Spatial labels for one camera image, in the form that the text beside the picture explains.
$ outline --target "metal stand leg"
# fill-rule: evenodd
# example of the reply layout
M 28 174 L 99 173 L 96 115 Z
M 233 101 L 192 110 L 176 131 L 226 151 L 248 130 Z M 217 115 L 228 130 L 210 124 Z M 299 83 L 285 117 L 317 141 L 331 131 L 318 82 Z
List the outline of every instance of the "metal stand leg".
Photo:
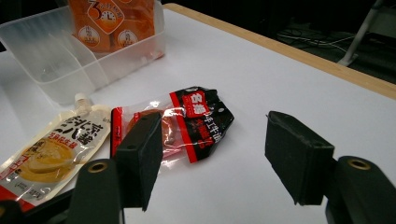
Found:
M 349 66 L 358 57 L 358 55 L 355 54 L 356 48 L 361 43 L 361 40 L 363 39 L 367 30 L 370 28 L 370 25 L 372 24 L 372 21 L 374 20 L 375 16 L 378 14 L 378 10 L 382 7 L 383 2 L 384 2 L 383 0 L 375 1 L 375 3 L 373 4 L 372 8 L 369 11 L 369 13 L 366 16 L 366 19 L 364 19 L 364 22 L 361 25 L 361 28 L 359 29 L 358 33 L 356 34 L 355 38 L 353 39 L 352 44 L 349 46 L 349 49 L 347 50 L 346 55 L 344 56 L 343 59 L 341 59 L 338 62 L 339 64 L 344 65 L 344 66 Z

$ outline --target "white table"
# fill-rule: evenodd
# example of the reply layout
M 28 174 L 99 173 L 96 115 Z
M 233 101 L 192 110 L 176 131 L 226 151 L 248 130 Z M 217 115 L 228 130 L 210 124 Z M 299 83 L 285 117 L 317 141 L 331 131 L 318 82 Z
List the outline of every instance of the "white table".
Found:
M 335 159 L 351 155 L 372 161 L 396 185 L 394 99 L 174 10 L 166 9 L 164 16 L 165 56 L 96 91 L 92 101 L 133 105 L 202 86 L 218 90 L 235 120 L 208 159 L 162 167 L 148 211 L 126 209 L 127 223 L 327 223 L 326 200 L 322 206 L 294 205 L 265 158 L 265 115 L 270 110 L 293 115 L 332 143 Z M 0 53 L 0 162 L 71 108 L 49 102 L 9 53 Z M 94 159 L 108 157 L 108 151 L 107 141 Z

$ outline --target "plastic wrapper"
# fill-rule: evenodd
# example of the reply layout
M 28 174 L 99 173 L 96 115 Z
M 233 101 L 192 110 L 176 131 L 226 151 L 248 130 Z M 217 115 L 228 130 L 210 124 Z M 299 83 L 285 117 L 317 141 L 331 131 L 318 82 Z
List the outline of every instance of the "plastic wrapper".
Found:
M 96 53 L 109 53 L 155 35 L 156 0 L 68 0 L 74 36 Z
M 111 156 L 144 115 L 161 112 L 163 157 L 187 152 L 191 163 L 209 157 L 233 122 L 233 114 L 216 90 L 190 87 L 136 105 L 113 108 Z
M 110 114 L 78 94 L 75 110 L 60 113 L 0 166 L 0 201 L 27 211 L 55 196 L 104 143 Z

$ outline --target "table edge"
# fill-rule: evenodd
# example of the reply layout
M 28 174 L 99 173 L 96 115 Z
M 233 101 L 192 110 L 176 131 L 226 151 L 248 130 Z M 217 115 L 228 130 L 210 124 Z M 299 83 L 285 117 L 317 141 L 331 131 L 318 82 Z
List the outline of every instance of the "table edge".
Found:
M 187 7 L 183 7 L 175 3 L 164 4 L 163 8 L 187 16 L 196 21 L 200 21 L 207 25 L 213 26 L 229 34 L 244 38 L 247 41 L 280 53 L 300 63 L 305 63 L 307 65 L 315 67 L 335 77 L 339 77 L 343 80 L 361 86 L 364 89 L 377 92 L 391 99 L 396 99 L 396 85 L 385 80 L 379 79 L 377 77 L 372 77 L 362 72 L 345 67 L 341 64 L 333 63 L 331 61 L 322 59 L 316 55 L 290 47 L 286 44 L 275 41 L 274 39 L 265 37 L 263 35 L 258 35 L 244 28 L 232 25 L 226 21 L 218 20 L 216 18 L 207 16 L 206 14 L 200 13 Z

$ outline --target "clear plastic container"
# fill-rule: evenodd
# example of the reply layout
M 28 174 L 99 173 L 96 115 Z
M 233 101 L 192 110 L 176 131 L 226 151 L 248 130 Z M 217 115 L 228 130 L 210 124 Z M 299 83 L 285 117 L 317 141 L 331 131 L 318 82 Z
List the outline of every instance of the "clear plastic container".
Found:
M 165 54 L 163 6 L 155 4 L 156 35 L 106 56 L 72 36 L 70 8 L 60 7 L 0 25 L 0 41 L 55 103 L 74 102 Z

